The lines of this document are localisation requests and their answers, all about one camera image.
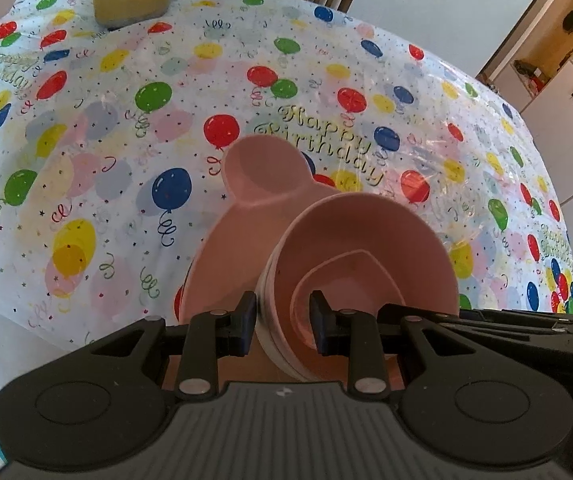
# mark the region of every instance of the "green balloon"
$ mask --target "green balloon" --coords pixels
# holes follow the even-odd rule
[[[4,186],[4,200],[9,205],[22,205],[38,174],[32,170],[19,170],[13,173]]]
[[[522,160],[522,157],[520,156],[519,152],[513,146],[511,146],[511,154],[513,155],[515,161],[520,165],[520,168],[523,168],[524,161]]]
[[[290,99],[297,95],[297,86],[290,79],[278,79],[271,85],[271,92],[275,97]]]
[[[300,44],[295,40],[277,38],[273,43],[282,54],[295,54],[296,52],[300,52]]]
[[[535,200],[534,198],[531,198],[531,207],[533,209],[535,209],[535,212],[538,215],[541,215],[541,207],[540,207],[540,203],[537,202],[537,200]]]
[[[477,92],[475,91],[471,83],[466,83],[466,85],[464,85],[464,88],[466,88],[466,91],[471,97],[477,97]]]
[[[36,5],[37,10],[44,10],[51,7],[57,0],[40,0]]]
[[[498,199],[492,198],[489,200],[489,211],[493,215],[495,222],[497,222],[497,227],[502,231],[506,229],[506,225],[508,224],[508,213],[506,212],[504,204],[502,204]]]
[[[261,5],[264,3],[264,0],[242,0],[242,1],[244,2],[244,4],[248,6]]]
[[[460,294],[460,308],[471,310],[471,301],[465,294]]]
[[[135,104],[143,112],[154,112],[168,103],[172,94],[171,87],[164,82],[148,83],[135,94]]]
[[[9,46],[15,43],[20,36],[22,36],[19,32],[14,32],[13,34],[9,34],[6,38],[2,40],[0,46]]]

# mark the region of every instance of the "red balloon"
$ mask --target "red balloon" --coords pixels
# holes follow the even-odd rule
[[[271,86],[278,80],[278,74],[273,72],[268,66],[253,66],[247,72],[247,79],[255,86]]]
[[[522,190],[522,196],[524,197],[524,201],[531,205],[533,203],[533,197],[531,193],[528,191],[528,188],[524,184],[520,184],[520,189]]]
[[[18,28],[16,22],[7,22],[0,25],[0,40],[6,38],[9,34],[13,34]]]
[[[54,94],[59,92],[66,83],[66,72],[60,70],[60,72],[54,73],[49,79],[47,79],[44,84],[38,90],[38,99],[48,99]]]
[[[166,32],[167,30],[170,30],[171,28],[173,28],[173,26],[170,25],[170,23],[166,23],[166,22],[153,23],[153,25],[151,25],[151,27],[149,27],[149,34],[154,34],[155,32]]]
[[[559,294],[553,292],[551,294],[551,310],[557,313],[557,308],[559,307]]]
[[[559,285],[559,295],[563,301],[566,301],[569,298],[569,282],[567,282],[564,274],[559,275],[559,282],[557,284]]]
[[[182,304],[182,296],[184,295],[184,285],[182,285],[175,294],[173,300],[173,312],[175,312],[175,319],[180,320],[180,305]]]
[[[337,101],[342,108],[353,114],[366,110],[366,98],[352,88],[340,88],[337,91]]]
[[[528,248],[531,250],[531,254],[533,255],[533,259],[536,262],[540,261],[540,248],[537,245],[537,240],[533,235],[528,235],[526,237],[528,240]]]
[[[313,175],[313,180],[315,182],[319,182],[320,184],[326,184],[327,186],[335,187],[335,181],[326,175],[316,173]]]
[[[452,136],[454,136],[460,142],[462,142],[464,140],[464,136],[461,134],[460,128],[455,126],[455,124],[448,123],[448,131]]]
[[[559,222],[559,209],[557,209],[557,204],[553,202],[553,200],[549,200],[549,208],[551,210],[551,214],[553,218]]]
[[[40,43],[40,48],[44,48],[46,46],[52,45],[54,43],[58,43],[59,41],[66,38],[66,31],[63,29],[55,30],[51,34],[47,34],[44,38],[42,38],[42,43]]]
[[[426,179],[417,171],[405,171],[399,178],[402,193],[409,199],[409,202],[426,202],[431,187]]]
[[[417,59],[418,61],[424,59],[424,51],[418,46],[410,44],[409,53],[414,59]]]
[[[231,115],[214,115],[204,123],[204,137],[219,150],[240,136],[240,125]]]

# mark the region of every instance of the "balloon string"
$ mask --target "balloon string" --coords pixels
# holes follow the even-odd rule
[[[166,210],[164,211],[164,213],[162,213],[160,215],[160,223],[158,225],[158,233],[160,235],[162,235],[160,237],[160,242],[164,247],[171,247],[173,245],[173,243],[175,243],[175,238],[170,237],[170,242],[166,243],[164,241],[164,237],[165,236],[170,236],[172,233],[174,233],[175,231],[178,230],[177,226],[173,225],[173,221],[170,218],[167,218],[166,220],[162,221],[162,219],[164,218],[164,215],[166,214],[170,214],[170,210]]]

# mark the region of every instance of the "white cabinet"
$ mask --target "white cabinet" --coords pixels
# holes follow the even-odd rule
[[[522,112],[557,198],[573,195],[573,64],[567,62]]]

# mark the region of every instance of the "plastic tablecloth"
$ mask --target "plastic tablecloth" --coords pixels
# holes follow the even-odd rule
[[[230,202],[222,157],[253,134],[420,215],[463,308],[573,313],[567,230],[524,121],[429,52],[301,0],[171,0],[113,32],[92,0],[25,0],[0,20],[0,314],[63,349],[175,319]]]

